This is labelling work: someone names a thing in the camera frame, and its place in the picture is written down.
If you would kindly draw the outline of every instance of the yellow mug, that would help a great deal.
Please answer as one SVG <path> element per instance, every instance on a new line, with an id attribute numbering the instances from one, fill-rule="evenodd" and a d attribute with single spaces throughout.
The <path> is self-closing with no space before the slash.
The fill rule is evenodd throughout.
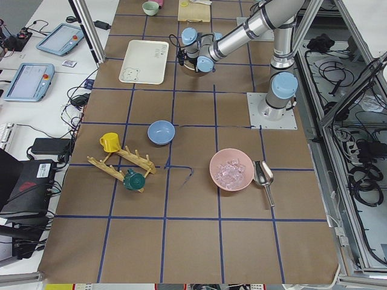
<path id="1" fill-rule="evenodd" d="M 119 135 L 117 133 L 106 133 L 99 140 L 105 152 L 117 152 L 121 149 Z"/>

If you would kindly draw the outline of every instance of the teal mug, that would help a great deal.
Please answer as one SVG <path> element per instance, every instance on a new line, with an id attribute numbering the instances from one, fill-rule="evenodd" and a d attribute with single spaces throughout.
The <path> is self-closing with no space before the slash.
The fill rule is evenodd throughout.
<path id="1" fill-rule="evenodd" d="M 129 190 L 139 190 L 145 185 L 145 177 L 132 169 L 128 169 L 128 173 L 123 178 L 123 185 Z"/>

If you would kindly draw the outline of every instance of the gray floor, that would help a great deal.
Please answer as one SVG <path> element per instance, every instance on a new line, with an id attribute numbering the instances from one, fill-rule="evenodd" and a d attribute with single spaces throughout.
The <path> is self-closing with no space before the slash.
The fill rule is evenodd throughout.
<path id="1" fill-rule="evenodd" d="M 20 31 L 35 13 L 42 0 L 0 0 L 0 19 L 12 34 Z"/>

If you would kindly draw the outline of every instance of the blue bowl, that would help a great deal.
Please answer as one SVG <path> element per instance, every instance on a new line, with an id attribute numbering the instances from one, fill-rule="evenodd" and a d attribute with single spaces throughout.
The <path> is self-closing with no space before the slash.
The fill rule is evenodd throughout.
<path id="1" fill-rule="evenodd" d="M 168 121 L 160 120 L 151 124 L 148 128 L 149 139 L 157 145 L 165 145 L 175 136 L 175 128 Z"/>

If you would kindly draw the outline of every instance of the green cup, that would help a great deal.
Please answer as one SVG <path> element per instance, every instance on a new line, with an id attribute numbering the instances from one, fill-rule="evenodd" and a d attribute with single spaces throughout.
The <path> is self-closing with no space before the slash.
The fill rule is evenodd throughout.
<path id="1" fill-rule="evenodd" d="M 158 12 L 158 3 L 154 1 L 146 1 L 143 3 L 143 10 L 146 15 L 156 15 Z"/>
<path id="2" fill-rule="evenodd" d="M 129 190 L 139 190 L 145 185 L 145 177 L 132 169 L 128 169 L 128 173 L 123 178 L 123 185 Z"/>

